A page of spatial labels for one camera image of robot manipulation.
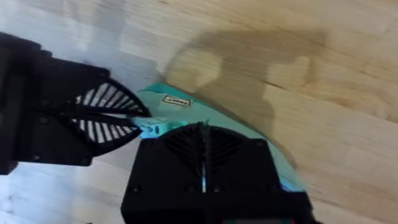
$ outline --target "teal object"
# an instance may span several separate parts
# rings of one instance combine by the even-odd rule
[[[176,88],[156,83],[137,93],[138,98],[152,113],[151,118],[132,118],[142,130],[142,138],[157,138],[175,128],[197,122],[228,128],[249,138],[263,138],[269,143],[275,167],[285,190],[305,191],[305,185],[287,159],[264,135],[214,110],[206,103]]]

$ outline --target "wood grain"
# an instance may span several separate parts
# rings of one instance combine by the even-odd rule
[[[295,158],[325,223],[398,223],[398,2],[3,0],[0,31],[209,99]],[[122,223],[136,142],[0,177],[2,223]]]

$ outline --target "white label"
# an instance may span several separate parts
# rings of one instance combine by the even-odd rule
[[[192,100],[186,100],[183,98],[165,95],[162,100],[163,103],[179,105],[179,106],[191,106]]]

